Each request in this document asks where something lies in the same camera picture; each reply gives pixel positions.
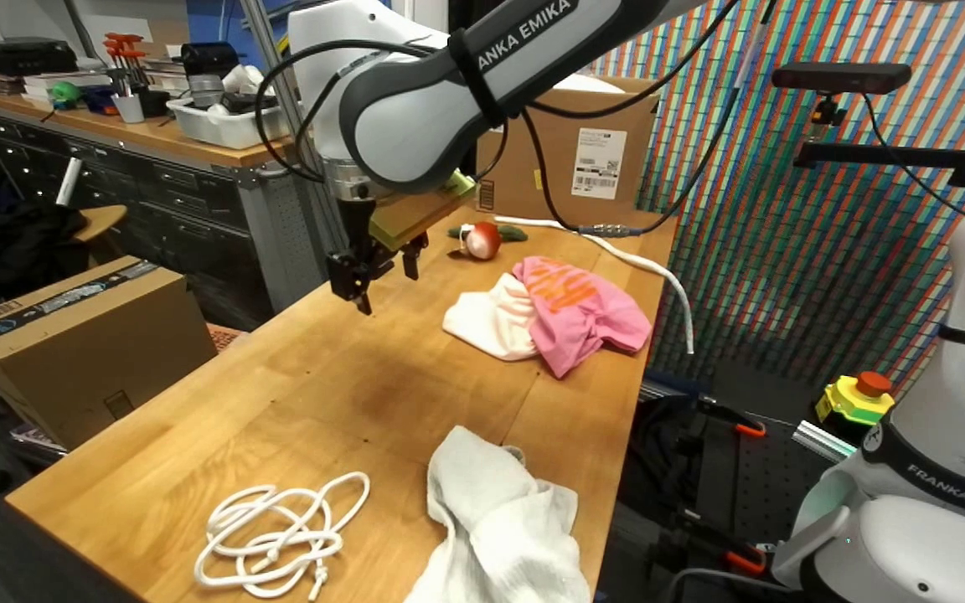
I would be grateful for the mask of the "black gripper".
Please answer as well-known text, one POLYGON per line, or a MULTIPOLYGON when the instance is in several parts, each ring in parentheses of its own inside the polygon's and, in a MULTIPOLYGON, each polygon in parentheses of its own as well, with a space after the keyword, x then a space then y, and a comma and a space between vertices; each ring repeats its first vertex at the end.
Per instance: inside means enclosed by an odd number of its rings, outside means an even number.
POLYGON ((348 233, 348 244, 324 256, 327 286, 340 303, 350 303, 363 315, 373 311, 367 286, 382 277, 393 264, 402 264, 409 277, 420 277, 420 256, 429 248, 429 232, 411 238, 405 248, 390 250, 367 233, 367 217, 375 211, 367 200, 340 200, 338 214, 348 233))

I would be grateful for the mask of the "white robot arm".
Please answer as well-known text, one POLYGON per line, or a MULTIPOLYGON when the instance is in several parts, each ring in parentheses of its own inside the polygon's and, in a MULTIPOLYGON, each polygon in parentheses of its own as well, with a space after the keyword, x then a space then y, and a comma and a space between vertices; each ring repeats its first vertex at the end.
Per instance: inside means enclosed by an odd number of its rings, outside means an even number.
POLYGON ((367 311, 367 286, 396 256, 416 277, 422 233, 373 238, 382 187, 449 181, 476 136, 617 45, 701 0, 498 0, 451 35, 416 25, 382 0, 314 0, 287 18, 295 85, 308 136, 348 244, 327 256, 327 286, 367 311))

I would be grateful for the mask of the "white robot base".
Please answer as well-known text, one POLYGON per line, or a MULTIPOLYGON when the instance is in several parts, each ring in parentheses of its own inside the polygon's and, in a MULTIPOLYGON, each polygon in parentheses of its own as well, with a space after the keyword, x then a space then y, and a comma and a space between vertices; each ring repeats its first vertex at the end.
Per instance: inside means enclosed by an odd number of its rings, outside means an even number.
POLYGON ((810 603, 965 603, 965 222, 952 276, 928 367, 822 471, 770 558, 810 603))

